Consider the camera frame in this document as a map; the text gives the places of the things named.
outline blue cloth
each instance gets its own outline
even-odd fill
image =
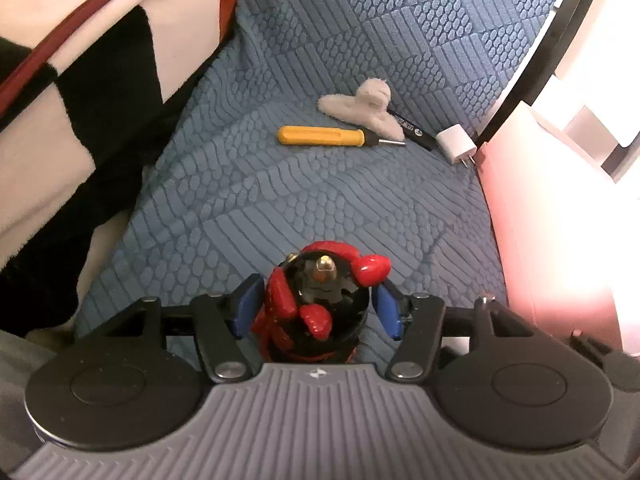
[[[188,302],[268,275],[313,240],[389,256],[401,290],[453,306],[505,300],[473,170],[406,148],[296,148],[285,124],[337,126],[319,96],[384,78],[396,110],[436,134],[471,131],[516,70],[554,0],[238,0],[236,34],[198,85],[87,295],[82,335],[140,296]],[[370,315],[357,357],[395,347]],[[193,343],[170,350],[196,364]]]

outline black frame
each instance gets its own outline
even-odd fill
[[[562,0],[560,7],[554,9],[556,16],[529,63],[476,139],[478,147],[495,135],[520,101],[530,106],[533,104],[574,40],[592,2],[593,0]]]

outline white logo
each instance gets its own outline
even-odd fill
[[[326,371],[322,370],[322,368],[315,368],[309,372],[309,375],[314,379],[322,379],[323,377],[326,377]]]

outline white plush toy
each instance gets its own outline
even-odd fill
[[[382,79],[367,79],[355,96],[331,94],[318,100],[318,109],[345,123],[357,124],[373,130],[389,140],[403,140],[398,122],[386,111],[391,101],[391,89]]]

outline screwdriver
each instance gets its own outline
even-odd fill
[[[399,140],[380,139],[374,132],[363,130],[343,130],[320,126],[283,126],[278,131],[278,139],[283,144],[319,144],[322,146],[377,146],[389,144],[405,146]]]

